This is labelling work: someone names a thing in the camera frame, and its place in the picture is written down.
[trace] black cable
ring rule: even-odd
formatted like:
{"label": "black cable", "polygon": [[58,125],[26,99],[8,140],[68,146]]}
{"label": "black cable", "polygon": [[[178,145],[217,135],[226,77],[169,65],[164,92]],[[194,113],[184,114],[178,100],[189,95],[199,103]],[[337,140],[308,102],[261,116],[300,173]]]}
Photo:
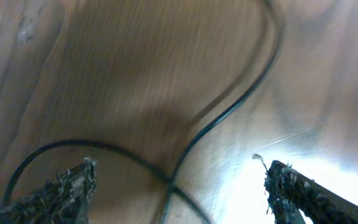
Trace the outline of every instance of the black cable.
{"label": "black cable", "polygon": [[265,4],[265,7],[267,8],[267,12],[272,17],[272,19],[273,19],[273,21],[274,21],[274,23],[276,25],[276,28],[277,28],[277,31],[276,31],[277,36],[275,38],[275,43],[273,45],[273,50],[272,50],[272,52],[270,54],[269,60],[265,64],[265,67],[261,71],[260,75],[256,78],[256,80],[253,82],[253,84],[251,84],[251,86],[246,90],[246,92],[243,95],[241,95],[231,106],[229,106],[220,115],[218,115],[215,119],[213,119],[199,133],[197,133],[197,135],[189,142],[189,144],[187,145],[187,147],[183,151],[183,154],[180,156],[179,161],[177,162],[177,164],[176,164],[176,166],[175,166],[175,168],[174,168],[174,170],[172,172],[171,179],[168,182],[168,189],[167,189],[167,193],[166,193],[166,196],[165,196],[165,205],[164,205],[162,217],[161,217],[161,220],[160,220],[161,224],[165,224],[166,221],[167,221],[167,217],[168,217],[168,213],[169,213],[169,209],[170,209],[170,200],[171,200],[173,189],[174,189],[174,186],[175,186],[174,185],[175,180],[176,180],[176,177],[178,175],[178,171],[180,169],[180,166],[183,164],[183,161],[185,160],[185,158],[188,155],[188,153],[192,150],[193,146],[206,133],[208,133],[211,129],[213,129],[216,125],[218,125],[224,119],[226,119],[230,114],[232,114],[236,109],[238,109],[238,107],[240,107],[251,96],[251,94],[253,94],[253,92],[260,86],[262,81],[265,79],[266,74],[268,73],[268,71],[270,70],[270,68],[272,67],[272,65],[273,65],[273,63],[275,61],[275,58],[276,58],[276,56],[278,54],[279,46],[280,46],[281,41],[282,41],[283,27],[279,23],[278,18],[275,15],[275,11],[273,10],[273,7],[272,7],[271,3],[268,0],[263,0],[263,2]]}
{"label": "black cable", "polygon": [[238,109],[238,107],[240,107],[245,102],[245,100],[248,99],[251,94],[253,94],[253,92],[259,87],[259,85],[264,80],[267,72],[270,70],[270,67],[273,65],[275,57],[277,56],[277,53],[278,53],[278,48],[281,44],[282,26],[278,23],[278,20],[277,20],[276,15],[273,11],[273,8],[270,5],[270,3],[268,2],[268,0],[263,0],[263,2],[265,3],[265,7],[268,9],[268,12],[270,13],[272,19],[274,20],[275,25],[277,26],[277,30],[278,30],[277,37],[276,37],[275,43],[274,43],[274,47],[273,47],[273,50],[272,50],[272,53],[270,55],[268,62],[266,63],[265,67],[263,68],[262,72],[257,77],[257,79],[247,89],[247,91],[243,95],[241,95],[230,107],[228,107],[226,110],[224,110],[218,117],[213,119],[212,122],[210,122],[205,128],[203,128],[190,141],[190,143],[185,148],[185,151],[179,158],[179,161],[177,162],[177,164],[175,166],[175,169],[173,171],[171,178],[167,177],[162,172],[162,170],[160,170],[158,167],[155,167],[153,164],[139,158],[138,156],[131,153],[127,149],[124,149],[124,148],[121,148],[118,146],[114,146],[111,144],[103,143],[103,142],[90,141],[90,140],[82,140],[82,139],[62,140],[62,141],[54,142],[54,143],[51,143],[51,144],[48,144],[46,146],[39,148],[38,150],[33,152],[29,157],[27,157],[22,162],[22,164],[15,170],[15,173],[13,174],[13,176],[11,177],[11,179],[8,183],[7,189],[4,194],[4,198],[2,200],[2,206],[4,207],[9,204],[10,197],[12,195],[14,186],[15,186],[16,182],[18,181],[20,175],[22,174],[23,170],[30,164],[30,162],[33,161],[37,156],[39,156],[40,154],[47,152],[51,149],[55,149],[57,147],[62,147],[62,146],[89,146],[89,147],[95,147],[98,149],[105,149],[105,150],[120,154],[122,156],[128,157],[132,161],[145,167],[147,170],[149,170],[151,173],[153,173],[153,175],[158,177],[160,180],[168,182],[168,189],[167,189],[167,194],[165,196],[164,210],[163,210],[162,218],[160,221],[161,223],[165,223],[167,220],[167,216],[168,216],[168,212],[169,212],[169,208],[170,208],[170,199],[171,199],[173,193],[176,193],[181,199],[183,199],[197,213],[197,215],[200,216],[200,218],[203,220],[203,223],[211,223],[208,216],[205,214],[205,212],[203,212],[202,209],[200,209],[199,206],[197,206],[197,204],[191,198],[189,198],[189,196],[187,196],[186,193],[184,193],[184,191],[182,191],[181,189],[179,189],[178,187],[175,186],[175,180],[176,180],[180,166],[182,165],[183,161],[185,160],[185,157],[187,156],[187,154],[191,151],[192,147],[206,133],[208,133],[211,129],[213,129],[216,125],[218,125],[225,118],[227,118],[231,113],[233,113],[236,109]]}
{"label": "black cable", "polygon": [[[104,149],[107,151],[112,151],[117,154],[120,154],[122,156],[127,157],[128,159],[138,163],[139,165],[145,167],[147,170],[149,170],[151,173],[153,173],[154,176],[158,177],[160,180],[168,182],[169,178],[164,174],[162,170],[160,170],[158,167],[155,167],[153,164],[147,162],[146,160],[143,160],[139,158],[137,155],[131,153],[127,149],[124,149],[119,146],[114,146],[112,144],[103,143],[99,141],[91,141],[91,140],[82,140],[82,139],[68,139],[68,140],[62,140],[57,141],[51,144],[48,144],[46,146],[42,146],[35,152],[33,152],[31,155],[29,155],[21,164],[20,166],[15,170],[15,173],[13,173],[11,179],[9,180],[9,183],[6,187],[5,194],[2,200],[2,207],[5,207],[9,204],[11,195],[13,192],[13,189],[16,185],[16,182],[19,180],[20,175],[23,173],[23,170],[30,164],[31,161],[33,161],[37,156],[41,155],[44,152],[47,152],[51,149],[56,149],[58,147],[63,146],[88,146],[88,147],[94,147],[97,149]],[[201,219],[204,220],[205,223],[211,223],[208,216],[205,214],[205,212],[197,206],[197,204],[187,196],[184,191],[179,189],[178,187],[174,186],[174,193],[176,193],[182,200],[184,200],[196,213],[200,216]]]}

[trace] wire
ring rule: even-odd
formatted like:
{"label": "wire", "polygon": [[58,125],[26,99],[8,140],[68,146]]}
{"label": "wire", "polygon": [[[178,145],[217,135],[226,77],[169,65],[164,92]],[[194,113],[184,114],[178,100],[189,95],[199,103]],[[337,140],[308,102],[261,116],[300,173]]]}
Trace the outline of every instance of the wire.
{"label": "wire", "polygon": [[5,207],[10,202],[10,197],[12,195],[12,192],[14,190],[14,187],[16,185],[16,182],[19,180],[20,175],[23,173],[23,170],[39,155],[42,153],[45,153],[51,149],[55,149],[62,146],[88,146],[88,147],[94,147],[98,149],[104,149],[108,151],[115,152],[117,154],[120,154],[124,157],[129,158],[130,160],[138,163],[139,165],[143,166],[147,170],[149,170],[154,176],[159,178],[160,180],[167,182],[167,193],[165,195],[165,204],[162,212],[161,217],[161,224],[164,224],[167,221],[169,209],[170,209],[170,200],[172,197],[172,194],[177,194],[182,200],[184,200],[196,213],[197,215],[202,219],[203,223],[211,223],[208,216],[205,214],[205,212],[200,209],[200,207],[189,197],[187,196],[184,191],[182,191],[180,188],[175,186],[176,177],[178,175],[178,171],[183,164],[183,161],[185,160],[188,153],[192,150],[193,146],[211,129],[213,129],[216,125],[218,125],[220,122],[222,122],[224,119],[226,119],[230,114],[232,114],[238,107],[240,107],[250,96],[253,94],[254,91],[260,86],[262,81],[265,79],[266,74],[272,67],[275,58],[278,54],[279,46],[282,41],[282,30],[283,27],[279,24],[278,19],[275,15],[275,12],[273,10],[272,5],[270,4],[269,0],[262,0],[265,4],[265,7],[267,8],[267,12],[270,14],[272,19],[275,22],[275,25],[277,27],[276,31],[276,38],[275,43],[273,45],[273,50],[270,54],[268,62],[265,64],[265,67],[262,69],[260,75],[256,78],[256,80],[251,84],[251,86],[246,90],[246,92],[241,95],[230,107],[228,107],[226,110],[224,110],[219,116],[217,116],[215,119],[212,120],[207,126],[205,126],[187,145],[185,148],[183,154],[180,156],[179,161],[177,162],[172,176],[169,178],[167,177],[162,170],[160,170],[158,167],[154,166],[153,164],[147,162],[146,160],[143,160],[139,158],[137,155],[131,153],[127,149],[124,149],[119,146],[114,146],[112,144],[98,142],[98,141],[90,141],[90,140],[82,140],[82,139],[69,139],[69,140],[62,140],[58,142],[54,142],[51,144],[48,144],[46,146],[43,146],[33,152],[31,155],[29,155],[21,164],[20,166],[15,170],[13,176],[11,177],[8,186],[6,188],[6,191],[4,193],[4,197],[2,200],[2,206]]}
{"label": "wire", "polygon": [[[53,142],[51,144],[48,144],[46,146],[42,146],[35,152],[33,152],[31,155],[29,155],[21,164],[20,166],[15,170],[15,173],[13,173],[11,179],[9,180],[9,183],[6,187],[5,194],[2,200],[2,207],[5,207],[9,205],[10,198],[13,192],[13,189],[16,185],[16,182],[19,180],[19,177],[23,173],[24,169],[33,161],[37,156],[51,150],[56,149],[58,147],[63,146],[88,146],[88,147],[94,147],[97,149],[104,149],[107,151],[115,152],[116,154],[122,155],[127,157],[128,159],[138,163],[139,165],[145,167],[147,170],[149,170],[154,176],[158,177],[160,180],[164,182],[169,181],[169,177],[167,177],[162,170],[160,170],[158,167],[154,166],[153,164],[147,162],[144,159],[141,159],[137,155],[131,153],[127,149],[124,149],[119,146],[114,146],[112,144],[103,143],[99,141],[91,141],[91,140],[82,140],[82,139],[67,139],[62,141]],[[205,223],[211,223],[208,216],[205,214],[205,212],[199,208],[199,206],[191,199],[189,196],[187,196],[184,191],[179,189],[178,187],[173,187],[173,192],[176,193],[182,200],[184,200],[196,213],[197,215],[204,220]]]}
{"label": "wire", "polygon": [[179,161],[177,162],[173,172],[171,179],[168,182],[168,189],[165,196],[165,205],[163,208],[162,217],[160,220],[161,224],[165,224],[167,222],[167,217],[170,209],[170,201],[172,197],[172,193],[175,186],[175,181],[179,172],[179,169],[181,165],[183,164],[183,161],[185,160],[188,153],[192,150],[193,146],[210,130],[212,130],[216,125],[218,125],[220,122],[222,122],[224,119],[226,119],[230,114],[235,112],[236,109],[238,109],[250,96],[253,94],[253,92],[260,86],[262,81],[265,79],[266,74],[272,67],[275,58],[278,54],[278,50],[280,48],[280,44],[282,41],[282,30],[283,27],[279,24],[278,18],[275,15],[275,12],[273,10],[273,7],[270,2],[267,0],[263,0],[265,7],[267,8],[267,12],[271,15],[272,19],[275,22],[277,32],[276,32],[276,38],[275,43],[273,45],[273,50],[270,54],[270,58],[265,64],[265,67],[261,71],[260,75],[255,79],[253,84],[246,90],[246,92],[241,95],[231,106],[229,106],[226,110],[224,110],[220,115],[218,115],[215,119],[213,119],[207,126],[205,126],[197,135],[189,142],[185,150],[183,151],[183,154],[180,156]]}

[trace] wood grain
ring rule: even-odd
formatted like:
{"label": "wood grain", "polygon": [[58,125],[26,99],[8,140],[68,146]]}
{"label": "wood grain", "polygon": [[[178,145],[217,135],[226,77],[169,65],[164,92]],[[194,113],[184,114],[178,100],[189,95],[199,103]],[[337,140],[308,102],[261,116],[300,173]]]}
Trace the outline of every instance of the wood grain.
{"label": "wood grain", "polygon": [[[180,171],[178,185],[216,223],[272,223],[255,152],[321,183],[342,181],[332,167],[358,178],[358,1],[277,6],[285,38],[268,78]],[[0,0],[0,201],[26,156],[65,138],[127,147],[171,173],[190,138],[260,72],[274,33],[251,0]],[[14,196],[85,156],[99,161],[93,223],[155,220],[165,184],[95,149],[45,153]],[[327,175],[313,173],[320,167]],[[174,198],[169,221],[199,220]]]}

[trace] scratch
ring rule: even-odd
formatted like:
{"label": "scratch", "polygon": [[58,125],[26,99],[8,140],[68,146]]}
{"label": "scratch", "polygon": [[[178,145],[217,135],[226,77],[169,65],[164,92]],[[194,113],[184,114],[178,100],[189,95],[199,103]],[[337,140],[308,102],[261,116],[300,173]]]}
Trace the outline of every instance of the scratch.
{"label": "scratch", "polygon": [[300,134],[307,133],[307,132],[312,131],[312,130],[314,130],[314,129],[316,129],[316,128],[320,128],[320,127],[322,127],[322,126],[324,126],[324,125],[326,125],[326,122],[321,123],[321,124],[317,124],[316,126],[313,126],[313,127],[311,127],[311,128],[305,129],[305,130],[298,131],[298,132],[296,132],[295,134],[291,134],[291,135],[289,135],[289,136],[284,136],[284,137],[280,138],[279,140],[276,140],[276,141],[274,141],[274,142],[272,142],[272,143],[270,143],[270,144],[268,144],[268,145],[266,145],[266,146],[261,147],[259,150],[265,149],[265,148],[270,147],[270,146],[274,146],[274,145],[276,145],[276,144],[278,144],[278,143],[280,143],[280,142],[284,142],[284,141],[286,141],[286,140],[288,140],[288,139],[297,137],[297,136],[300,135]]}

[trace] cable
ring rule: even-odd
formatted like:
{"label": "cable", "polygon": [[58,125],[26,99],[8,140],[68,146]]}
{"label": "cable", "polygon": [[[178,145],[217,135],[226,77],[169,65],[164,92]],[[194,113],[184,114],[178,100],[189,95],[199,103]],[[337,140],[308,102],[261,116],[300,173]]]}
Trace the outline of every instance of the cable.
{"label": "cable", "polygon": [[160,170],[158,167],[155,167],[153,164],[139,158],[135,154],[131,153],[127,149],[114,146],[112,144],[107,144],[103,142],[98,141],[90,141],[90,140],[82,140],[82,139],[69,139],[69,140],[62,140],[58,142],[54,142],[51,144],[48,144],[46,146],[43,146],[33,152],[30,156],[28,156],[21,165],[15,170],[13,176],[11,177],[8,186],[6,188],[3,200],[2,200],[2,206],[6,206],[10,202],[10,197],[12,195],[12,192],[14,190],[14,186],[16,185],[16,182],[18,181],[20,175],[22,174],[23,170],[33,161],[37,156],[41,155],[44,152],[47,152],[51,149],[55,149],[62,146],[88,146],[88,147],[94,147],[98,149],[104,149],[108,151],[115,152],[117,154],[120,154],[122,156],[125,156],[129,158],[130,160],[138,163],[139,165],[145,167],[147,170],[149,170],[153,175],[158,177],[160,180],[168,182],[168,188],[167,193],[165,196],[165,205],[161,217],[161,224],[164,224],[167,221],[169,209],[170,209],[170,199],[172,197],[172,194],[177,194],[182,200],[184,200],[196,213],[197,215],[202,219],[203,223],[211,223],[208,216],[205,214],[202,209],[197,206],[197,204],[187,196],[184,191],[179,189],[177,186],[175,186],[175,180],[178,175],[178,171],[180,169],[180,166],[183,164],[183,161],[185,160],[188,153],[191,151],[193,146],[211,129],[213,129],[216,125],[218,125],[220,122],[222,122],[224,119],[226,119],[230,114],[232,114],[238,107],[240,107],[250,96],[253,94],[253,92],[260,86],[264,78],[266,77],[266,74],[270,70],[271,66],[273,65],[273,62],[275,61],[275,58],[278,54],[279,46],[282,41],[282,30],[283,27],[279,24],[278,18],[275,15],[275,12],[273,10],[272,5],[269,3],[269,0],[262,0],[265,4],[265,7],[267,8],[267,12],[270,14],[272,19],[275,22],[275,25],[277,27],[276,31],[276,39],[275,43],[273,45],[272,53],[270,54],[268,62],[265,64],[265,67],[262,69],[260,75],[256,78],[256,80],[251,84],[251,86],[246,90],[246,92],[241,95],[230,107],[228,107],[226,110],[224,110],[219,116],[217,116],[215,119],[212,120],[207,126],[205,126],[187,145],[185,148],[183,154],[180,156],[179,161],[177,162],[174,171],[172,173],[172,176],[169,178],[167,177],[162,170]]}
{"label": "cable", "polygon": [[[112,144],[103,143],[99,141],[91,141],[91,140],[82,140],[82,139],[68,139],[68,140],[62,140],[53,142],[51,144],[48,144],[46,146],[42,146],[35,152],[33,152],[31,155],[29,155],[21,164],[20,166],[15,170],[15,173],[13,173],[11,179],[9,180],[9,183],[6,187],[4,197],[2,199],[2,207],[5,207],[9,205],[10,198],[13,192],[13,189],[16,185],[16,182],[19,180],[20,175],[23,173],[23,170],[33,161],[37,156],[51,150],[56,149],[58,147],[63,146],[88,146],[88,147],[94,147],[97,149],[104,149],[107,151],[115,152],[119,155],[125,156],[128,159],[138,163],[139,165],[145,167],[147,170],[149,170],[154,176],[158,177],[160,180],[168,182],[169,178],[164,174],[162,170],[160,170],[158,167],[155,167],[153,164],[147,162],[146,160],[143,160],[139,158],[137,155],[131,153],[127,149],[124,149],[119,146],[114,146]],[[187,196],[184,191],[179,189],[178,187],[174,186],[174,193],[176,193],[182,200],[184,200],[196,213],[197,215],[204,220],[205,223],[211,223],[208,216],[205,214],[205,212],[197,206],[197,204]]]}
{"label": "cable", "polygon": [[260,75],[256,78],[256,80],[251,84],[251,86],[246,90],[246,92],[241,95],[231,106],[229,106],[226,110],[224,110],[220,115],[218,115],[215,119],[213,119],[207,126],[205,126],[197,135],[189,142],[185,150],[183,151],[183,154],[180,156],[179,161],[177,162],[173,172],[171,179],[168,182],[168,189],[165,196],[165,205],[163,208],[162,217],[160,220],[161,224],[165,224],[167,222],[167,217],[170,209],[170,201],[172,197],[172,193],[174,190],[174,184],[176,181],[176,177],[178,175],[180,166],[183,164],[183,161],[185,160],[188,153],[192,150],[193,146],[210,130],[212,130],[216,125],[218,125],[220,122],[222,122],[224,119],[226,119],[230,114],[232,114],[238,107],[240,107],[250,96],[253,94],[253,92],[260,86],[262,81],[265,79],[266,74],[272,67],[275,58],[278,54],[279,46],[282,41],[282,26],[279,24],[278,19],[275,15],[275,12],[273,10],[272,5],[267,0],[263,0],[265,7],[267,8],[267,11],[270,13],[272,19],[275,22],[276,28],[277,28],[277,36],[275,38],[275,43],[273,46],[272,53],[270,54],[270,58],[268,62],[266,63],[265,67],[261,71]]}

